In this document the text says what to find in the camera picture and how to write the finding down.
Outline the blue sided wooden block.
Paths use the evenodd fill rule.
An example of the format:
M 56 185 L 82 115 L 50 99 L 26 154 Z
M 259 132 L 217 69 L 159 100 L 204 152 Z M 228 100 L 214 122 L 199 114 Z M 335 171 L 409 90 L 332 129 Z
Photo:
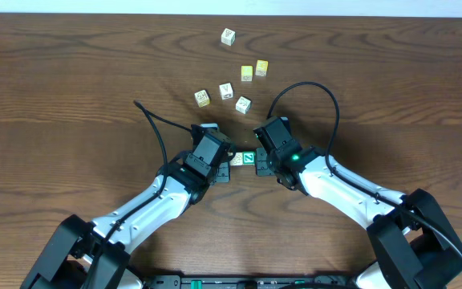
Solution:
M 229 161 L 230 166 L 242 166 L 243 164 L 243 153 L 235 153 L 234 157 Z

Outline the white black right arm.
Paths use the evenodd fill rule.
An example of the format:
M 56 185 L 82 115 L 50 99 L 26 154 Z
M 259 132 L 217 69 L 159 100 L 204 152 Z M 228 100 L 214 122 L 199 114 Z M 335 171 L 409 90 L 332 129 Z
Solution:
M 462 242 L 427 191 L 378 186 L 295 140 L 261 151 L 287 189 L 325 201 L 366 230 L 375 261 L 351 278 L 351 287 L 445 288 L 462 273 Z

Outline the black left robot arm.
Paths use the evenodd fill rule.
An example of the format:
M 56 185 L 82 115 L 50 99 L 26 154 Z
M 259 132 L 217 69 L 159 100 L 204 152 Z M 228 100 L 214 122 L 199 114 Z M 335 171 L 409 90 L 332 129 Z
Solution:
M 193 149 L 162 165 L 152 184 L 119 209 L 85 222 L 63 220 L 22 282 L 24 288 L 141 288 L 132 252 L 165 223 L 197 204 L 218 181 L 231 140 L 217 124 L 192 126 Z

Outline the green letter N block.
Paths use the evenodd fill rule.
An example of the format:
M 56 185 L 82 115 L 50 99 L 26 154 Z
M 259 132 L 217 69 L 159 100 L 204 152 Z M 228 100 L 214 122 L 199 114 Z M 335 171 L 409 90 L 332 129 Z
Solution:
M 255 165 L 256 154 L 255 152 L 248 151 L 242 153 L 242 162 L 243 165 Z

